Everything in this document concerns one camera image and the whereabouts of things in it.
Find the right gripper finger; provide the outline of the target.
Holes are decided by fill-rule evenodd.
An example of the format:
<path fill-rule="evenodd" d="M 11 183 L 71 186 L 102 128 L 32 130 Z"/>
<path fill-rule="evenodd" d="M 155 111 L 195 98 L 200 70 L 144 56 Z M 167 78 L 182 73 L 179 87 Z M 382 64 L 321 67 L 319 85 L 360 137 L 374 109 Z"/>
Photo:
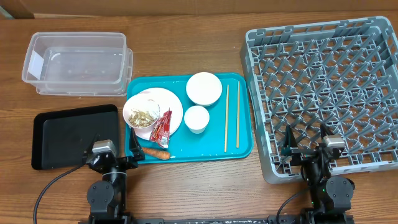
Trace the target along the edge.
<path fill-rule="evenodd" d="M 287 125 L 285 129 L 284 144 L 282 146 L 281 154 L 292 155 L 292 151 L 297 149 L 298 145 L 295 140 L 292 128 L 290 127 L 290 125 Z"/>
<path fill-rule="evenodd" d="M 320 125 L 320 134 L 321 134 L 321 138 L 323 139 L 325 136 L 331 136 L 334 135 L 334 133 L 331 131 L 331 129 L 325 124 L 322 123 Z"/>

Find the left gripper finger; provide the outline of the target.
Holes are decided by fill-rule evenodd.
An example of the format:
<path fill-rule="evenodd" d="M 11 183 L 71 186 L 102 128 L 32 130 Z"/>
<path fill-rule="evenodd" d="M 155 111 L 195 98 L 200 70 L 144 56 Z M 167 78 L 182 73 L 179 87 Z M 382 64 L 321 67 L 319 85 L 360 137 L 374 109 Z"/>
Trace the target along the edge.
<path fill-rule="evenodd" d="M 135 161 L 143 161 L 145 159 L 145 153 L 137 140 L 136 132 L 133 128 L 130 129 L 129 150 Z"/>
<path fill-rule="evenodd" d="M 93 152 L 93 146 L 95 142 L 98 141 L 98 139 L 99 139 L 99 134 L 96 133 L 91 142 L 89 143 L 88 147 L 83 151 L 83 157 L 88 157 Z"/>

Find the red snack wrapper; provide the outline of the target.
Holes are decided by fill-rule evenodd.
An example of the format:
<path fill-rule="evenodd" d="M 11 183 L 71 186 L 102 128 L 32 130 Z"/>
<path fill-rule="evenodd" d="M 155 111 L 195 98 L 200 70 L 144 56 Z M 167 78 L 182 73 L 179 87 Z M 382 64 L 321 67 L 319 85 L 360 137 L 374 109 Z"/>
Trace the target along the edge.
<path fill-rule="evenodd" d="M 167 110 L 162 117 L 155 123 L 154 128 L 150 134 L 149 140 L 155 142 L 163 149 L 169 147 L 170 139 L 170 120 L 172 111 Z"/>

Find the pink bowl with food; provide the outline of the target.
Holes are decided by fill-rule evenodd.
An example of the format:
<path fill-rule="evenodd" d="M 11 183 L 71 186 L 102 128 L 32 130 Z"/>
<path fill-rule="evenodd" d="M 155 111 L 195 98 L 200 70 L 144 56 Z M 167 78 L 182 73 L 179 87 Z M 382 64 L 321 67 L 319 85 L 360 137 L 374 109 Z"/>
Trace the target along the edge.
<path fill-rule="evenodd" d="M 124 104 L 123 118 L 131 128 L 149 128 L 160 118 L 160 106 L 149 95 L 137 94 Z"/>

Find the pink round plate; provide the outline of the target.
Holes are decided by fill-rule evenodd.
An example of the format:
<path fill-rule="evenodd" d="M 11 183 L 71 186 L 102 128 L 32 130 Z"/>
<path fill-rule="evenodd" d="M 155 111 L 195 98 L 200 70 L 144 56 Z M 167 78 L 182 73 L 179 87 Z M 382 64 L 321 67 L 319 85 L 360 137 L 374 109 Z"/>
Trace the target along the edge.
<path fill-rule="evenodd" d="M 160 113 L 164 114 L 167 110 L 172 112 L 170 120 L 170 135 L 179 128 L 183 118 L 183 106 L 175 93 L 165 88 L 148 88 L 138 93 L 154 100 L 160 106 Z"/>

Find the small white cup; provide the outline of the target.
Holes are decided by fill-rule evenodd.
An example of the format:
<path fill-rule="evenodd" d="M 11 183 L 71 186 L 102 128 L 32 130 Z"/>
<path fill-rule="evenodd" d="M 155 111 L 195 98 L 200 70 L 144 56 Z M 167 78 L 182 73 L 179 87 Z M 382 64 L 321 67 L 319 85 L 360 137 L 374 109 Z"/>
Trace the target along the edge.
<path fill-rule="evenodd" d="M 200 134 L 210 122 L 210 114 L 203 106 L 191 106 L 184 114 L 184 122 L 192 133 Z"/>

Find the wooden chopstick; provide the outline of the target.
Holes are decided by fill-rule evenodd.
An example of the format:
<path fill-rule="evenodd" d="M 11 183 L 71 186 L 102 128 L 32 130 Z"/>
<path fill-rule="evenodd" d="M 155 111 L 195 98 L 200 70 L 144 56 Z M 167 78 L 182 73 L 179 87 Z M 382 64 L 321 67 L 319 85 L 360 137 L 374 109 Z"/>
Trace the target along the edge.
<path fill-rule="evenodd" d="M 228 149 L 228 114 L 229 114 L 229 85 L 226 89 L 226 108 L 225 108 L 225 126 L 224 126 L 224 152 Z"/>
<path fill-rule="evenodd" d="M 236 114 L 236 148 L 239 148 L 239 126 L 240 126 L 240 81 L 238 81 L 237 90 L 237 114 Z"/>

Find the large white bowl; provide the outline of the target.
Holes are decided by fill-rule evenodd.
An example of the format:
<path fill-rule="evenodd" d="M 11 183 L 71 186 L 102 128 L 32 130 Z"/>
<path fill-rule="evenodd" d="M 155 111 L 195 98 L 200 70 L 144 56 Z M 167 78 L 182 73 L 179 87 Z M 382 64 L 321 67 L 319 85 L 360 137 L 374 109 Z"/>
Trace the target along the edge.
<path fill-rule="evenodd" d="M 221 96 L 223 87 L 220 79 L 209 72 L 192 75 L 186 84 L 187 96 L 196 105 L 210 106 Z"/>

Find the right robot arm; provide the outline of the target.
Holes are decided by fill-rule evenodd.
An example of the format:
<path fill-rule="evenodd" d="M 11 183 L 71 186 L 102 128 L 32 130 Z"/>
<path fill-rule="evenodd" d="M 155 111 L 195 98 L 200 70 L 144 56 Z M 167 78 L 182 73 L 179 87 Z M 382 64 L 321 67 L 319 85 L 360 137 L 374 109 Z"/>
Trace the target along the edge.
<path fill-rule="evenodd" d="M 353 223 L 346 211 L 351 209 L 355 184 L 351 179 L 332 176 L 329 163 L 338 159 L 345 149 L 343 138 L 331 129 L 320 126 L 321 143 L 314 149 L 299 149 L 292 128 L 285 129 L 282 155 L 291 157 L 290 165 L 300 167 L 300 175 L 308 187 L 288 198 L 278 209 L 277 223 Z M 304 208 L 297 216 L 281 215 L 282 209 L 293 199 L 310 193 L 312 206 Z"/>

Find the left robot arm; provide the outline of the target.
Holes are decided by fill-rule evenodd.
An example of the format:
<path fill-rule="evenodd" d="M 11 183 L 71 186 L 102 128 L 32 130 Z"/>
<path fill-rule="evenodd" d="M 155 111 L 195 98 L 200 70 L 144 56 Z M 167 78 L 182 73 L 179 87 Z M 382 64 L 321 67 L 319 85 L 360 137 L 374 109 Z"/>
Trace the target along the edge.
<path fill-rule="evenodd" d="M 117 157 L 112 140 L 93 142 L 83 154 L 83 162 L 91 170 L 102 175 L 102 179 L 90 186 L 87 201 L 90 204 L 89 223 L 136 223 L 133 215 L 126 211 L 127 174 L 145 159 L 134 129 L 130 129 L 130 156 Z"/>

